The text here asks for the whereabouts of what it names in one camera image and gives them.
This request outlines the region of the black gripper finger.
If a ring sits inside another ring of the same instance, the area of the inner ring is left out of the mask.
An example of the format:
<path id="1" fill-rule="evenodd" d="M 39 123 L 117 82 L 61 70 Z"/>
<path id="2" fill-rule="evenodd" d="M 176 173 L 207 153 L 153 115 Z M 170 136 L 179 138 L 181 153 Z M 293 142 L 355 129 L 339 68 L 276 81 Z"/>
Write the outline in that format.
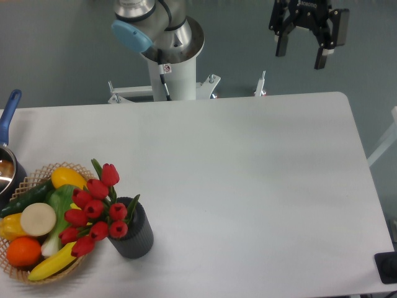
<path id="1" fill-rule="evenodd" d="M 286 55 L 288 36 L 295 29 L 295 26 L 288 26 L 284 31 L 281 29 L 275 31 L 275 37 L 277 38 L 277 48 L 275 56 L 281 57 Z"/>
<path id="2" fill-rule="evenodd" d="M 325 67 L 328 55 L 334 51 L 336 41 L 329 29 L 320 29 L 318 32 L 314 33 L 314 36 L 319 46 L 314 69 L 320 70 Z"/>

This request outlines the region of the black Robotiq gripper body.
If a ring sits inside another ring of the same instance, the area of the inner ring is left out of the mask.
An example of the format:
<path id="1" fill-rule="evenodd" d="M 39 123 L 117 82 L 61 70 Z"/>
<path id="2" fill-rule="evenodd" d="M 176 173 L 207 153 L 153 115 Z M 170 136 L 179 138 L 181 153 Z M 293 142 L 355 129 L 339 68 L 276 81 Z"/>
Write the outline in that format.
<path id="1" fill-rule="evenodd" d="M 307 29 L 321 47 L 346 43 L 349 9 L 334 9 L 330 1 L 275 1 L 269 29 L 276 36 L 287 36 L 295 27 Z"/>

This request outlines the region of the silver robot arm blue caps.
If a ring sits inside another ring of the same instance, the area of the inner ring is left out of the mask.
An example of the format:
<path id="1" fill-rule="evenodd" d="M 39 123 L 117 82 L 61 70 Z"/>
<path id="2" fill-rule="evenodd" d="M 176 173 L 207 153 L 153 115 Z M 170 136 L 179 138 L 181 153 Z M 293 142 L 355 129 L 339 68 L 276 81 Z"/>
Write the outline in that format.
<path id="1" fill-rule="evenodd" d="M 205 37 L 186 13 L 185 1 L 115 1 L 112 32 L 130 50 L 159 65 L 195 58 Z M 315 69 L 347 38 L 350 11 L 333 9 L 330 1 L 274 1 L 269 29 L 277 41 L 276 56 L 285 56 L 288 35 L 296 27 L 313 33 L 318 43 Z"/>

